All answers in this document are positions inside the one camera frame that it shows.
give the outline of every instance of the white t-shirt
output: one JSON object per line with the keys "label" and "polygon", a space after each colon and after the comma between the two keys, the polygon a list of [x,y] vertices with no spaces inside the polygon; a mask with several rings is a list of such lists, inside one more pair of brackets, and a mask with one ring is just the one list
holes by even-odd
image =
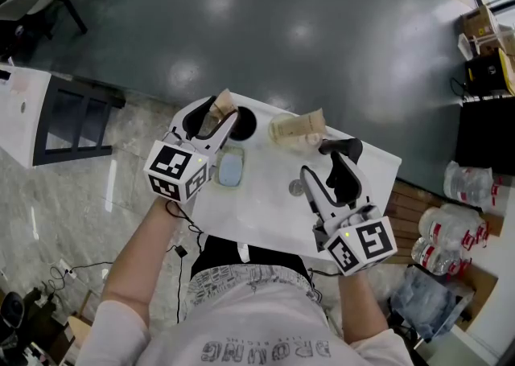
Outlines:
{"label": "white t-shirt", "polygon": [[391,330],[350,346],[333,335],[305,285],[305,278],[278,266],[205,270],[190,282],[187,318],[154,339],[128,306],[103,302],[76,366],[412,365]]}

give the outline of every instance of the gray epoxy floor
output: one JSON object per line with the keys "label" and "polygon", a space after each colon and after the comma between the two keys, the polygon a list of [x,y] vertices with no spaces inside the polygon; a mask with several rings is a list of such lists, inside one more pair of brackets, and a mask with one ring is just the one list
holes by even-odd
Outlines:
{"label": "gray epoxy floor", "polygon": [[402,158],[441,193],[454,156],[463,60],[452,0],[72,0],[35,68],[186,103],[224,88],[305,113]]}

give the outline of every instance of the person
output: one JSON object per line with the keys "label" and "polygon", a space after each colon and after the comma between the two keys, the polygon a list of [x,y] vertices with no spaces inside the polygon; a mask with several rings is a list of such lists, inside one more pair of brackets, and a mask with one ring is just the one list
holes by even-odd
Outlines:
{"label": "person", "polygon": [[151,339],[150,300],[181,213],[162,198],[151,206],[113,264],[77,366],[412,365],[363,272],[339,277],[342,340],[300,257],[250,246],[243,264],[236,243],[214,236],[192,266],[186,319]]}

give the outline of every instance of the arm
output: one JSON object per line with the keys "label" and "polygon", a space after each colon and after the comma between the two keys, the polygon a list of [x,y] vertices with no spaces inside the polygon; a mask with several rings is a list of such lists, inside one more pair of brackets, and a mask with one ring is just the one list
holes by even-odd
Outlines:
{"label": "arm", "polygon": [[[166,210],[167,201],[158,197],[113,264],[102,293],[102,301],[115,300],[138,313],[148,326],[149,305],[168,243],[178,222]],[[168,205],[179,215],[174,203]]]}
{"label": "arm", "polygon": [[388,329],[365,272],[349,277],[341,276],[338,285],[346,343],[368,339]]}

